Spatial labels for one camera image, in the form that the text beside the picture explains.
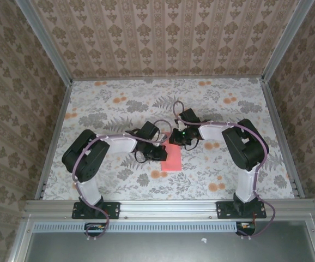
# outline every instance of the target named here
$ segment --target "patterned wall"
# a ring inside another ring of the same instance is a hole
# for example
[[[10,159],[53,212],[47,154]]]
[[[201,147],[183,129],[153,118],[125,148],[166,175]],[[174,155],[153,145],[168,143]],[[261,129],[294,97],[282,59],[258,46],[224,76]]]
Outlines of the patterned wall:
[[[305,193],[315,198],[315,2],[270,87]]]
[[[259,75],[298,0],[32,0],[73,78]]]
[[[0,261],[34,198],[64,90],[21,10],[0,0]]]

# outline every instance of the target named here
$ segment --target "pink sponge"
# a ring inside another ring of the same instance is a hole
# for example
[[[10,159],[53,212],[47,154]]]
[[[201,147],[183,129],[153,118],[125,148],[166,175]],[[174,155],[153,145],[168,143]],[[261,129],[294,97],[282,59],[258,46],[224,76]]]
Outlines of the pink sponge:
[[[163,143],[166,146],[167,159],[161,162],[162,171],[181,171],[180,146],[172,145],[168,141]]]

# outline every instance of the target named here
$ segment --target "gray leaf pattern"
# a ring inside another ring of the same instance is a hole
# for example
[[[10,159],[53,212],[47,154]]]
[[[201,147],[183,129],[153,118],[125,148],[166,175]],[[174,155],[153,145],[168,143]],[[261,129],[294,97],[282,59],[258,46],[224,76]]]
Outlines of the gray leaf pattern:
[[[258,175],[258,191],[264,198],[293,197],[260,82],[227,78],[75,81],[44,199],[78,198],[61,158],[84,129],[120,134],[158,119],[176,127],[172,105],[178,99],[201,120],[250,119],[270,147],[268,161]],[[163,132],[169,130],[164,123],[158,126]],[[224,141],[200,141],[194,150],[182,150],[181,155],[182,171],[163,172],[159,162],[138,163],[133,153],[107,154],[95,179],[105,199],[232,198],[241,170]]]

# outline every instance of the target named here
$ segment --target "floral wallpaper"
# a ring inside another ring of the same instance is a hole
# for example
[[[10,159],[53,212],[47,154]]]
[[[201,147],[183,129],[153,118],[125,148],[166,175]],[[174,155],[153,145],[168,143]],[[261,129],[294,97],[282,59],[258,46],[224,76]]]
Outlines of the floral wallpaper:
[[[315,2],[269,84],[305,193],[315,198]]]
[[[261,75],[298,0],[32,0],[74,79]]]
[[[64,91],[19,7],[0,0],[0,261],[34,198]]]
[[[177,99],[202,120],[250,119],[270,147],[259,173],[258,193],[263,198],[294,197],[260,82],[217,78],[75,81],[43,199],[78,199],[62,155],[83,130],[119,134],[161,118],[173,124]],[[169,130],[167,124],[157,126],[162,132]],[[192,151],[182,149],[181,162],[181,171],[165,172],[160,162],[140,164],[132,153],[107,154],[96,182],[107,200],[232,199],[241,170],[223,140],[200,141]]]

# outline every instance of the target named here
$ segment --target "floral tablecloth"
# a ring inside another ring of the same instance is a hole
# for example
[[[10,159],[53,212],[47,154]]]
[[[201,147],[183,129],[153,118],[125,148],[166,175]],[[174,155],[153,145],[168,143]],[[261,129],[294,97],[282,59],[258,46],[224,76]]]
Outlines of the floral tablecloth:
[[[241,78],[74,82],[43,199],[78,198],[61,158],[84,129],[117,134],[160,118],[174,124],[177,99],[201,120],[251,120],[270,147],[258,193],[294,197],[259,80]],[[159,162],[139,164],[132,153],[108,154],[96,181],[107,200],[231,199],[238,172],[224,141],[200,141],[194,150],[182,150],[182,171],[162,172]]]

